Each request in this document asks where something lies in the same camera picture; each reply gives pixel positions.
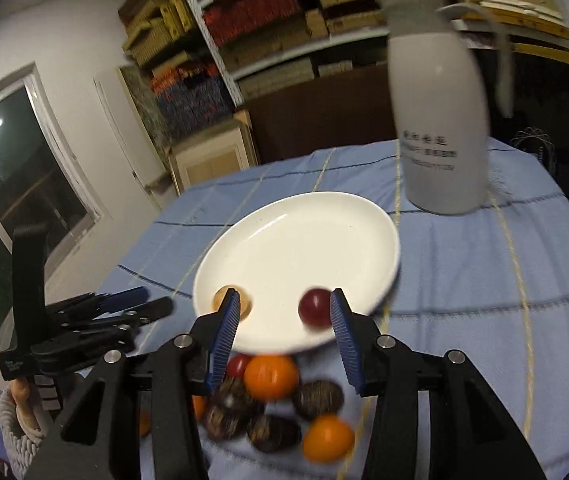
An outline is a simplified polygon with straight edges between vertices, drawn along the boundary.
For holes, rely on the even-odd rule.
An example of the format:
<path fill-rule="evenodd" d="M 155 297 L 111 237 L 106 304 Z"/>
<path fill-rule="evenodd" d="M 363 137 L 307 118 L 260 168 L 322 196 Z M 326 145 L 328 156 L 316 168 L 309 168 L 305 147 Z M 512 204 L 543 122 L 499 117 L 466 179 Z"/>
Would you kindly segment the person's left hand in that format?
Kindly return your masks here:
<path fill-rule="evenodd" d="M 12 379 L 9 387 L 16 417 L 24 434 L 32 440 L 43 439 L 52 425 L 52 417 L 42 405 L 38 390 L 33 389 L 24 377 Z"/>

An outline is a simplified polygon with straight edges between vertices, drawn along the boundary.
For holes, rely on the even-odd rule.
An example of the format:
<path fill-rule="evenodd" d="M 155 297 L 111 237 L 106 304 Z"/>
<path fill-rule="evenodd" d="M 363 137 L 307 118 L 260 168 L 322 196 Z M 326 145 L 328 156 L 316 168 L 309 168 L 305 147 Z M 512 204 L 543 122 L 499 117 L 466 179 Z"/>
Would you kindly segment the grey knitted sleeve forearm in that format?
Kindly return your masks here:
<path fill-rule="evenodd" d="M 12 474 L 24 479 L 39 451 L 45 434 L 40 429 L 23 428 L 9 388 L 0 392 L 0 432 Z"/>

